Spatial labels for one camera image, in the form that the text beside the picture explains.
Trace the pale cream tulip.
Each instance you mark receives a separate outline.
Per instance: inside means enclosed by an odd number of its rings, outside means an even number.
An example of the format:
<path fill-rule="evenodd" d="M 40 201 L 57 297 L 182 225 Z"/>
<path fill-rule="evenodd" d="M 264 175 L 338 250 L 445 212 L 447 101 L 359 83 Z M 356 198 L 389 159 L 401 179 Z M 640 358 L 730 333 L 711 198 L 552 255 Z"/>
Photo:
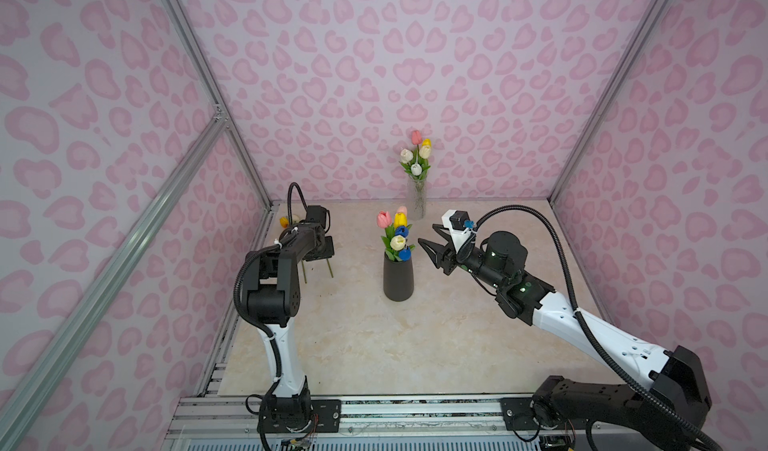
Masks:
<path fill-rule="evenodd" d="M 401 235 L 395 235 L 390 240 L 390 248 L 396 253 L 399 253 L 400 251 L 404 250 L 406 245 L 407 245 L 407 240 L 405 237 Z"/>

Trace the black tapered vase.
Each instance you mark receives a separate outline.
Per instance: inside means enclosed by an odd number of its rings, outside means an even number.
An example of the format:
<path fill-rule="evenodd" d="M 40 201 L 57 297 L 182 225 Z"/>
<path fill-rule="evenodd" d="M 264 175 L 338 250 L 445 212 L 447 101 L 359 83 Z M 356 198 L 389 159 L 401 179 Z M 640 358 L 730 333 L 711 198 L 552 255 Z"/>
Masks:
<path fill-rule="evenodd" d="M 383 258 L 383 291 L 385 296 L 394 302 L 403 302 L 414 293 L 413 261 L 393 261 L 387 256 Z"/>

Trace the clear glass vase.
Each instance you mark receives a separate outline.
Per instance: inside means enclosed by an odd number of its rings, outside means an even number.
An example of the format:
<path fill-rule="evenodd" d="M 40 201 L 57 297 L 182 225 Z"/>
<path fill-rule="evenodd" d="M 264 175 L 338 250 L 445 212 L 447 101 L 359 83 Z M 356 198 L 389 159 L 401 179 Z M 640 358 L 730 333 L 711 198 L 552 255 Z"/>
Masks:
<path fill-rule="evenodd" d="M 427 207 L 426 182 L 409 178 L 407 185 L 408 219 L 419 221 L 425 217 Z"/>

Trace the cream white tulip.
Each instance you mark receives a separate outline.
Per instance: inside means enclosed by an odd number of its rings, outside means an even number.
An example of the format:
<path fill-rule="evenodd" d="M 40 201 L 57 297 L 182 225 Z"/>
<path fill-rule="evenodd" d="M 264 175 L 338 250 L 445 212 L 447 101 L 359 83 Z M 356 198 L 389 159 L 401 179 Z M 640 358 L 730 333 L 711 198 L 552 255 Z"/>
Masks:
<path fill-rule="evenodd" d="M 419 147 L 419 156 L 423 160 L 427 160 L 431 156 L 432 147 L 429 145 L 422 145 Z"/>

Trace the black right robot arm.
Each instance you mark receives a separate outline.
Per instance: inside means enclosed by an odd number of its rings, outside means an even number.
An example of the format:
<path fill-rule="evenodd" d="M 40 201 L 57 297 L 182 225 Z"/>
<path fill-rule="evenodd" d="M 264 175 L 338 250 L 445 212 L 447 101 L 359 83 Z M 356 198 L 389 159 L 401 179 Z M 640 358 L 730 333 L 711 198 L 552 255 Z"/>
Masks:
<path fill-rule="evenodd" d="M 562 269 L 564 293 L 526 270 L 528 251 L 515 234 L 495 231 L 478 240 L 480 228 L 505 212 L 526 213 L 545 227 Z M 445 275 L 465 271 L 508 318 L 566 341 L 619 377 L 619 384 L 610 385 L 549 376 L 528 405 L 538 430 L 581 420 L 590 445 L 595 424 L 606 423 L 636 431 L 661 450 L 719 449 L 703 430 L 712 400 L 699 356 L 683 346 L 669 350 L 644 341 L 580 307 L 563 244 L 542 213 L 504 205 L 473 221 L 465 211 L 449 210 L 433 229 L 442 243 L 418 243 L 436 268 Z"/>

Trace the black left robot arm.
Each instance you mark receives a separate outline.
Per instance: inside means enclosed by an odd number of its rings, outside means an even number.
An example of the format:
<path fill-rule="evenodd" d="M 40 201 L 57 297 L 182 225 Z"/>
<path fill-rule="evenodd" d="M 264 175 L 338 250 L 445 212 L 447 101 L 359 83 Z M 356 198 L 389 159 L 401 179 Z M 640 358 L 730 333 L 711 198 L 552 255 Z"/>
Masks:
<path fill-rule="evenodd" d="M 313 414 L 309 382 L 298 357 L 292 320 L 301 304 L 299 268 L 304 262 L 328 260 L 335 254 L 330 211 L 308 205 L 300 185 L 288 186 L 288 225 L 270 246 L 249 252 L 235 278 L 233 307 L 256 328 L 264 343 L 271 384 L 259 408 L 246 410 L 258 418 L 257 432 L 264 450 L 273 429 L 310 434 L 319 424 Z"/>

